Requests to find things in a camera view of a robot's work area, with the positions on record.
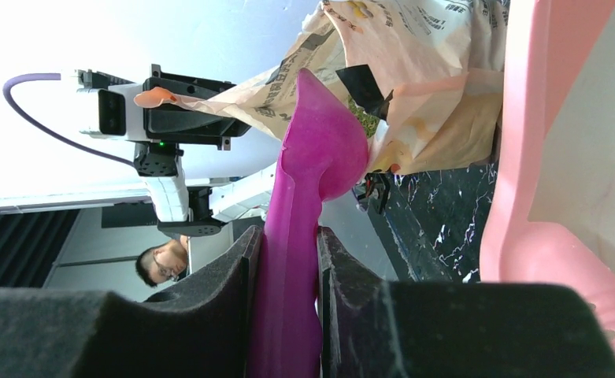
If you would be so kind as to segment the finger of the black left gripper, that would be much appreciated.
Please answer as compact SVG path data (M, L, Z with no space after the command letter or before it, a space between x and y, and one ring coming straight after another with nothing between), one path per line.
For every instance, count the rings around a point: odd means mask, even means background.
M229 81L211 80L164 72L151 65L151 76L143 84L142 105L185 105L212 98L235 86Z
M182 109L165 104L143 110L143 127L150 139L167 143L215 146L230 150L232 139L245 135L251 126L232 117Z

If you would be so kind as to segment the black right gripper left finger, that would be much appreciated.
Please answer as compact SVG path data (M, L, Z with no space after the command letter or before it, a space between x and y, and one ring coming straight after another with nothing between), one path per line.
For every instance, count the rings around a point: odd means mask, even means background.
M242 377L262 230L135 302L0 288L0 377Z

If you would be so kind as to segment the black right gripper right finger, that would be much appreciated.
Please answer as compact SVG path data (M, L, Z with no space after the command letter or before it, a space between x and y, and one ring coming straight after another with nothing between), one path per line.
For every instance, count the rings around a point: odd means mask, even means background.
M615 377L567 287L385 280L327 227L317 249L325 377Z

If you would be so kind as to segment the purple litter scoop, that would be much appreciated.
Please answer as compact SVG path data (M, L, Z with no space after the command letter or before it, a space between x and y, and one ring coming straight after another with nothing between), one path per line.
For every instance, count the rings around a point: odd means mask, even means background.
M365 174L361 123L308 69L276 162L264 227L246 363L249 377L317 377L322 331L317 229L323 204Z

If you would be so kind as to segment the cat litter bag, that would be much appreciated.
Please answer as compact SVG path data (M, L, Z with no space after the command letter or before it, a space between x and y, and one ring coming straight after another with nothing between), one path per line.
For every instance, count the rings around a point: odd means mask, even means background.
M380 119L369 169L406 175L491 155L502 110L507 1L322 1L273 69L206 98L162 84L135 96L233 117L282 139L299 70Z

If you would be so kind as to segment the pink cat litter box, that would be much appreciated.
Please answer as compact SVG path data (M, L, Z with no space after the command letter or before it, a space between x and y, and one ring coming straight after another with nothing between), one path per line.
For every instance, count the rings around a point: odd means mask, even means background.
M571 287L615 350L615 1L515 1L484 282Z

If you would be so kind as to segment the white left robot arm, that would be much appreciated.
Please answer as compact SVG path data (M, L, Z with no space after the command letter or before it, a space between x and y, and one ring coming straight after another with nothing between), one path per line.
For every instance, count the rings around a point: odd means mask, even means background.
M275 165L219 187L187 185L181 165L186 144L229 150L250 126L240 120L178 107L175 98L143 110L145 141L135 144L133 165L145 183L162 232L200 237L226 224L264 217L269 209Z

